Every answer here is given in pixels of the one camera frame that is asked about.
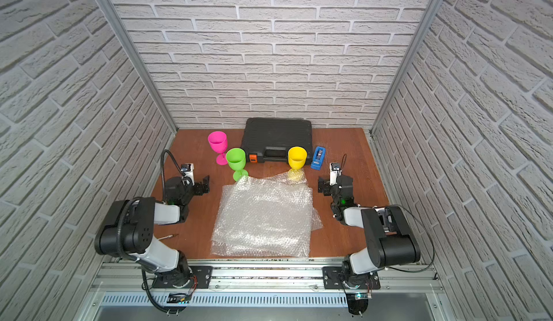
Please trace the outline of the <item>yellow plastic wine glass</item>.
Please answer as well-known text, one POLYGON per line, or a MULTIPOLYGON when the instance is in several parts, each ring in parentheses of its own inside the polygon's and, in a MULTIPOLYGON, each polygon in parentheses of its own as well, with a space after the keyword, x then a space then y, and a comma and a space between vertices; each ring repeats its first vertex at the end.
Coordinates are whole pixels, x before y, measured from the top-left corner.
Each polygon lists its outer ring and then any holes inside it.
POLYGON ((288 178, 291 181, 302 181, 304 173, 302 168, 305 165, 308 152, 305 148, 295 146, 288 151, 288 164, 290 171, 288 172, 288 178))

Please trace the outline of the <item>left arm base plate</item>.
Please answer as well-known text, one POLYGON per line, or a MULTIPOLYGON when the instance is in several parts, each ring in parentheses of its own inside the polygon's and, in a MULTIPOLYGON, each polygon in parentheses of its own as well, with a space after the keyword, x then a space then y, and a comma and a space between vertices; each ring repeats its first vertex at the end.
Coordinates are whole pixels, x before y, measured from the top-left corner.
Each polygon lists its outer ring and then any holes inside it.
POLYGON ((151 287, 154 289, 207 289, 213 269, 213 266, 193 265, 184 270, 184 276, 170 272, 156 273, 151 287))

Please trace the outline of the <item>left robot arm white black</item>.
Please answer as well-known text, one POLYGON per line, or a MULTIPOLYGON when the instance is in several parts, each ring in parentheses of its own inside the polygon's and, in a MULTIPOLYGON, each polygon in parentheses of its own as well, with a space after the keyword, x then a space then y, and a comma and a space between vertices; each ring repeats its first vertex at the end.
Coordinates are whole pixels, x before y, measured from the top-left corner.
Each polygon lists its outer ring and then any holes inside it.
POLYGON ((170 178, 164 184, 165 203, 155 197, 135 197, 113 202, 94 239, 99 255, 138 263, 154 274, 162 287, 197 286, 197 279, 185 255, 154 235, 155 225, 184 223, 189 203, 210 192, 210 177, 193 182, 190 177, 170 178))

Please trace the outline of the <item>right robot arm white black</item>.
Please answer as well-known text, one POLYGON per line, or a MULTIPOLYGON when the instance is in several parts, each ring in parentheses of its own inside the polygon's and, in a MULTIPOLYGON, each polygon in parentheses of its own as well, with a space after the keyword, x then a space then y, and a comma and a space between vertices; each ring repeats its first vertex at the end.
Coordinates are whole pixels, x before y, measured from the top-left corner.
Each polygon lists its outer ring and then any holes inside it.
POLYGON ((353 178, 338 176, 335 181, 318 179, 318 192, 332 198, 331 211, 336 220, 364 230, 366 246, 348 255, 338 273, 345 289, 362 285, 372 288, 372 273, 389 266, 416 263, 421 250, 403 210, 398 205, 362 207, 355 203, 353 178))

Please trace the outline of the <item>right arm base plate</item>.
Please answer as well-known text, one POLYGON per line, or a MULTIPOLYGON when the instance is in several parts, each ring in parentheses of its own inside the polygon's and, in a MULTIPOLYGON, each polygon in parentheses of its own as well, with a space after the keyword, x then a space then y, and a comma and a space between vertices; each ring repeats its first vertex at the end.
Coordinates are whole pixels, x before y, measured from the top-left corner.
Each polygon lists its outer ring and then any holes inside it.
POLYGON ((381 289, 380 279, 376 272, 353 274, 345 273, 340 266, 324 266, 322 274, 324 289, 369 292, 381 289))

